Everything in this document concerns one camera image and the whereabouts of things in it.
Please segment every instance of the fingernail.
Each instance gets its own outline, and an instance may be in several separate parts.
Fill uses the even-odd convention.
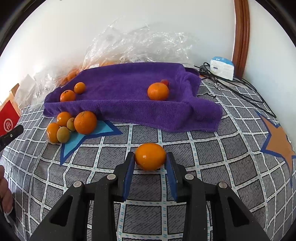
[[[5,216],[8,216],[9,214],[11,214],[12,210],[13,210],[13,207],[11,207],[11,210],[8,213],[4,212]]]

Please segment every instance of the blue gripper pad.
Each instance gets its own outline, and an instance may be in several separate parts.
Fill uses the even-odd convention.
[[[128,170],[126,172],[126,176],[124,177],[124,186],[123,186],[123,199],[124,201],[127,199],[129,190],[131,187],[131,180],[133,179],[133,171],[135,168],[135,155],[133,154],[128,165]]]
[[[174,201],[177,201],[177,180],[168,154],[166,155],[165,166],[168,175],[168,182],[170,184],[170,192]]]

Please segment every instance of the plastic bag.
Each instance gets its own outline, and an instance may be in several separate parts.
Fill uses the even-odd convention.
[[[82,64],[64,68],[49,67],[34,76],[36,86],[31,90],[33,98],[30,109],[40,107],[47,94],[66,84],[80,71],[92,66],[171,62],[193,67],[188,53],[194,43],[195,39],[184,33],[161,32],[149,26],[122,33],[110,25],[93,39],[92,44],[86,49]]]
[[[171,62],[193,67],[188,57],[195,39],[184,33],[161,32],[153,27],[121,33],[113,25],[93,40],[82,69],[130,62]]]
[[[14,100],[17,103],[19,110],[32,103],[33,95],[36,88],[36,82],[30,75],[27,75],[21,82],[17,91],[15,92]]]

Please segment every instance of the mandarin orange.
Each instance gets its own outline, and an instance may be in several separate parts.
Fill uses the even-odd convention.
[[[71,114],[67,111],[63,111],[57,115],[57,123],[59,126],[67,126],[67,122],[70,118],[72,118]]]
[[[78,74],[79,74],[78,69],[71,70],[66,76],[67,81],[69,82],[70,80],[74,79]]]
[[[96,115],[90,111],[80,112],[74,120],[74,126],[78,133],[88,135],[96,128]]]
[[[75,94],[82,94],[85,91],[85,83],[79,82],[74,86]]]
[[[63,93],[61,93],[59,100],[61,102],[74,101],[74,100],[76,100],[76,95],[72,90],[66,90]]]
[[[46,134],[50,142],[58,143],[57,131],[59,130],[59,125],[55,122],[49,123],[46,128]]]
[[[147,94],[151,100],[166,100],[169,95],[169,90],[163,83],[154,83],[149,86]]]
[[[154,171],[164,164],[165,159],[165,150],[155,143],[142,144],[135,151],[135,161],[143,170]]]

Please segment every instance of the bed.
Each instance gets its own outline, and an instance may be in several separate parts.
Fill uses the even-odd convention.
[[[235,87],[253,99],[250,89]],[[198,97],[220,104],[223,116],[217,132],[169,133],[147,126],[113,122],[123,133],[85,140],[60,166],[61,145],[48,142],[46,127],[54,118],[43,108],[26,108],[19,120],[24,132],[4,149],[0,163],[14,196],[15,233],[30,236],[67,188],[76,180],[95,182],[123,163],[129,151],[154,142],[172,152],[177,163],[203,182],[226,182],[240,197],[271,240],[279,241],[296,218],[295,168],[264,151],[270,130],[266,121],[278,122],[231,91],[203,80]],[[91,238],[90,206],[87,240]],[[128,199],[115,203],[118,238],[181,241],[185,204],[173,201],[166,170],[143,171],[135,166]],[[208,240],[213,239],[211,210],[207,204]]]

